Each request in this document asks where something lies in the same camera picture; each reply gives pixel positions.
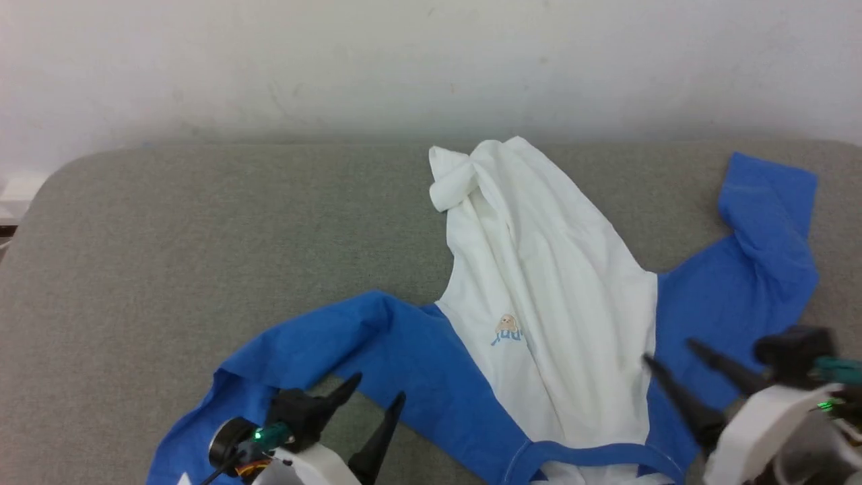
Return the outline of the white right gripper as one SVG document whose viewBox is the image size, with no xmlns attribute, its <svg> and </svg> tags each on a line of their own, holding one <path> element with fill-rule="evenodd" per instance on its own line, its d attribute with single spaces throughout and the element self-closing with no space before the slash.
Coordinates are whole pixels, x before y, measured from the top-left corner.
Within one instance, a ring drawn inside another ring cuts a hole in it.
<svg viewBox="0 0 862 485">
<path fill-rule="evenodd" d="M 655 357 L 643 361 L 680 414 L 702 453 L 712 453 L 703 473 L 704 485 L 742 485 L 758 477 L 807 415 L 818 404 L 842 390 L 827 384 L 815 390 L 768 387 L 763 375 L 696 339 L 687 347 L 711 370 L 722 375 L 743 396 L 751 396 L 727 424 L 722 411 L 712 408 L 677 383 Z"/>
</svg>

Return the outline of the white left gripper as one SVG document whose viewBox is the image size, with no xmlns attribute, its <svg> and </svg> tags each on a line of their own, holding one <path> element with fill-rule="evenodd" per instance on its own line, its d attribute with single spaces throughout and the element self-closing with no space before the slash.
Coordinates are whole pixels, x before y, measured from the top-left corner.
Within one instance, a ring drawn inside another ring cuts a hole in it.
<svg viewBox="0 0 862 485">
<path fill-rule="evenodd" d="M 323 398 L 330 415 L 348 402 L 360 381 L 362 373 L 354 373 Z M 406 393 L 399 392 L 385 410 L 384 420 L 347 463 L 321 444 L 299 453 L 280 447 L 253 485 L 375 485 L 405 402 Z"/>
</svg>

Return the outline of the blue and white shirt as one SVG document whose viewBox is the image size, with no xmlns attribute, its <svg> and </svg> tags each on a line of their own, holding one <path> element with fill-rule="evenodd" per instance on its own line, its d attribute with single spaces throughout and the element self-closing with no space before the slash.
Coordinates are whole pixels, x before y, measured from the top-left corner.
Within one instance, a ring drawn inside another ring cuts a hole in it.
<svg viewBox="0 0 862 485">
<path fill-rule="evenodd" d="M 731 234 L 670 272 L 644 270 L 572 179 L 523 138 L 429 150 L 455 258 L 440 300 L 372 291 L 280 323 L 228 357 L 160 443 L 145 485 L 197 482 L 229 418 L 261 421 L 277 389 L 362 375 L 378 404 L 493 485 L 682 483 L 696 452 L 642 356 L 715 408 L 731 385 L 686 349 L 748 365 L 798 322 L 818 273 L 817 177 L 730 157 L 718 199 Z"/>
</svg>

